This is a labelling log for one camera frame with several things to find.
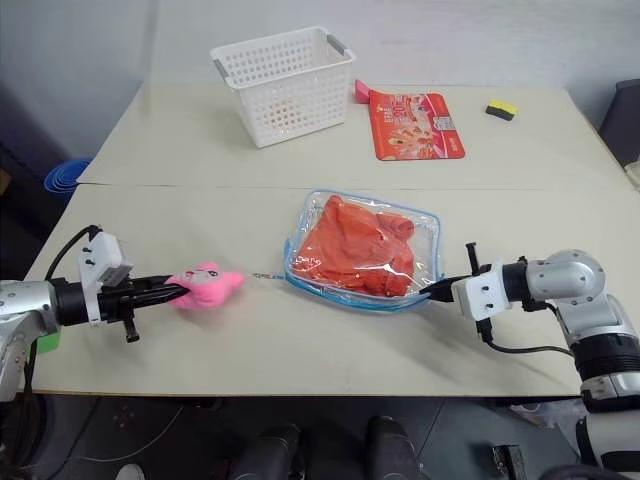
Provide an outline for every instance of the blue bucket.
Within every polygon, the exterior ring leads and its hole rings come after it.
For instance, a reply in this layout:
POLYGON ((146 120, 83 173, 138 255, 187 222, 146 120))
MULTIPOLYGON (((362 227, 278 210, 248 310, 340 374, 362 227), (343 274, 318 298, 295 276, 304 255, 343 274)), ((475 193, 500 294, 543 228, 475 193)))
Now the blue bucket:
POLYGON ((44 188, 66 202, 71 199, 78 186, 78 177, 91 163, 92 158, 77 158, 61 163, 49 172, 44 179, 44 188))

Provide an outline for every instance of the red fabric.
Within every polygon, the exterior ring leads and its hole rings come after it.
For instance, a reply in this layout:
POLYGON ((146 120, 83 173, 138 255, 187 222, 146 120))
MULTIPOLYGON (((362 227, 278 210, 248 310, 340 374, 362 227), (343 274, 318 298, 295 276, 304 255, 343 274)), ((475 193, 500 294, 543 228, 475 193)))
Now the red fabric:
POLYGON ((369 295, 404 296, 413 277, 407 240, 414 229, 401 215, 375 214, 332 195, 300 248, 293 271, 369 295))

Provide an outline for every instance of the yellow sponge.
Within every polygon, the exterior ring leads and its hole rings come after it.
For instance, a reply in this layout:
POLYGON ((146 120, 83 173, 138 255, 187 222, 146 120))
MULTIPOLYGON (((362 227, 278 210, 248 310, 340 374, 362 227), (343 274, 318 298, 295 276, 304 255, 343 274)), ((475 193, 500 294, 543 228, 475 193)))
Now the yellow sponge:
POLYGON ((494 98, 489 102, 489 105, 487 105, 485 112, 489 115, 504 118, 505 120, 511 120, 515 114, 518 113, 518 107, 494 98))

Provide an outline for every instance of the white cable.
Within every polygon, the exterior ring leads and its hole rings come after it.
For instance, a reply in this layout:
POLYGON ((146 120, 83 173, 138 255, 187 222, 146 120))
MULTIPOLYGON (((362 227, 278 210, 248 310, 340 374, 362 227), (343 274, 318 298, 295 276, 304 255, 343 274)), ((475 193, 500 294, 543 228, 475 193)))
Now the white cable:
MULTIPOLYGON (((69 457, 66 461, 67 462, 72 462, 72 461, 76 461, 76 460, 84 460, 86 462, 109 463, 109 462, 119 462, 120 460, 126 460, 127 458, 135 457, 139 453, 142 453, 144 450, 146 450, 147 448, 152 446, 158 440, 160 440, 162 438, 162 436, 165 433, 167 433, 167 431, 176 422, 176 420, 178 419, 178 416, 182 413, 182 410, 184 410, 184 406, 181 406, 178 409, 178 411, 173 416, 173 418, 169 421, 169 423, 167 423, 167 425, 162 429, 162 431, 158 435, 155 436, 155 438, 153 440, 151 440, 146 445, 140 447, 135 452, 128 453, 127 455, 122 455, 121 457, 114 457, 114 458, 93 458, 93 457, 84 457, 84 456, 69 457)), ((25 465, 24 467, 21 467, 20 470, 25 470, 25 469, 28 469, 28 468, 39 467, 40 465, 46 465, 46 464, 49 464, 49 463, 58 463, 58 462, 60 462, 60 460, 48 460, 46 462, 34 463, 32 465, 25 465)))

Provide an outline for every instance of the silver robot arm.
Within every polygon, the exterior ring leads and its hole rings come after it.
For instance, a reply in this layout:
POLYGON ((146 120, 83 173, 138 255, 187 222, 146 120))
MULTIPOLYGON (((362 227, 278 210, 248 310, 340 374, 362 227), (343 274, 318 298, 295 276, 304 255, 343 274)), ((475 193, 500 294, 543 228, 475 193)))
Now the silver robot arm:
POLYGON ((0 402, 15 397, 28 349, 37 338, 56 333, 61 326, 121 321, 126 341, 135 342, 140 337, 134 309, 165 303, 189 291, 165 284, 169 275, 130 278, 133 264, 118 240, 102 231, 83 248, 78 267, 81 281, 76 283, 63 278, 0 282, 0 402))
POLYGON ((607 292, 601 265, 581 250, 563 250, 545 260, 479 266, 475 245, 467 249, 471 276, 444 279, 422 292, 454 302, 492 346, 490 317, 513 302, 525 311, 553 310, 591 412, 576 428, 583 461, 640 478, 640 343, 624 308, 607 292))
POLYGON ((49 282, 0 281, 0 402, 13 400, 32 342, 60 329, 56 312, 49 282))

